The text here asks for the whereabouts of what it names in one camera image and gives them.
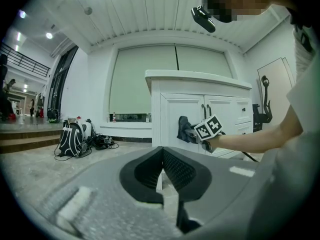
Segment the ceiling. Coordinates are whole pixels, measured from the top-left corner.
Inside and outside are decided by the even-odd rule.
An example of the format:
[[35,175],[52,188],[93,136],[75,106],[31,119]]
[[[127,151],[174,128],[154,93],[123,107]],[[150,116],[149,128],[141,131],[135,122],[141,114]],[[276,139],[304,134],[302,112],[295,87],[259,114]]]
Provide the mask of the ceiling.
[[[191,15],[191,8],[200,4],[201,0],[31,0],[26,6],[29,18],[23,23],[17,21],[16,26],[28,29],[30,33],[25,35],[31,35],[35,42],[51,52],[66,36],[90,52],[118,36],[154,30],[208,35],[246,52],[289,15],[284,7],[272,6],[263,14],[244,21],[222,23],[215,20],[216,31],[208,33]],[[91,15],[85,14],[87,7],[92,8]],[[39,26],[32,29],[35,22]],[[43,37],[53,25],[54,40],[51,42]]]
[[8,71],[5,76],[5,81],[8,83],[11,79],[15,79],[15,82],[16,82],[11,88],[13,91],[22,92],[23,89],[25,89],[24,85],[28,85],[28,87],[26,88],[27,89],[26,93],[30,95],[35,95],[36,93],[39,93],[44,87],[43,83],[33,81],[19,74]]

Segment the tile floor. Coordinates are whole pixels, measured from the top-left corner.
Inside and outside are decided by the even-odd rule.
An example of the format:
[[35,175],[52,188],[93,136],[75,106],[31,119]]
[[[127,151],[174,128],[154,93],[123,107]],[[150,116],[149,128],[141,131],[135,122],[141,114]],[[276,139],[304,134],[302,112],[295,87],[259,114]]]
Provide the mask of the tile floor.
[[[119,144],[119,148],[107,150],[92,149],[92,153],[86,157],[71,158],[64,162],[54,159],[56,145],[1,154],[1,170],[14,195],[37,208],[51,190],[87,166],[104,159],[118,157],[152,146],[151,143],[120,141],[117,143]],[[174,223],[178,208],[178,193],[165,175],[163,177],[163,189],[160,193],[164,197],[164,212],[167,213]]]

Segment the forearm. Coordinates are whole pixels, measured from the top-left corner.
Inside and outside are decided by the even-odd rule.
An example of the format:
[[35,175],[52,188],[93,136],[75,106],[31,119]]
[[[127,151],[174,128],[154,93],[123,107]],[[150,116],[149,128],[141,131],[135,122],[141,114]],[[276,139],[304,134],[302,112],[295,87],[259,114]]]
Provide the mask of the forearm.
[[286,138],[279,126],[244,135],[218,135],[209,140],[212,147],[248,153],[264,153],[281,147]]

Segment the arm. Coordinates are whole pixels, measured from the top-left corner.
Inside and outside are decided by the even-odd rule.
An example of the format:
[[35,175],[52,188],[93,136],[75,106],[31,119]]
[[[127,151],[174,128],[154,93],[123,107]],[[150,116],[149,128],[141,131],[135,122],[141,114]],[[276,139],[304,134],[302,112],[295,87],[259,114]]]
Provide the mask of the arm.
[[219,135],[209,141],[212,147],[249,153],[264,153],[282,147],[303,132],[299,119],[290,106],[283,121],[270,129],[245,135]]

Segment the balcony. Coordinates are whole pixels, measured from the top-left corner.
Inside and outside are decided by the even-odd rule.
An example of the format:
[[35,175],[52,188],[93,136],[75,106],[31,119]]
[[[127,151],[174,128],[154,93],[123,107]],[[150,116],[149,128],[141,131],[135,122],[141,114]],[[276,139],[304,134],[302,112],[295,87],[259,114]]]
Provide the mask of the balcony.
[[15,51],[8,45],[2,43],[0,47],[0,53],[5,54],[8,57],[8,63],[12,63],[16,66],[19,66],[27,71],[31,71],[34,74],[40,75],[42,77],[47,77],[50,70],[49,67],[35,61],[32,58],[29,58],[22,53]]

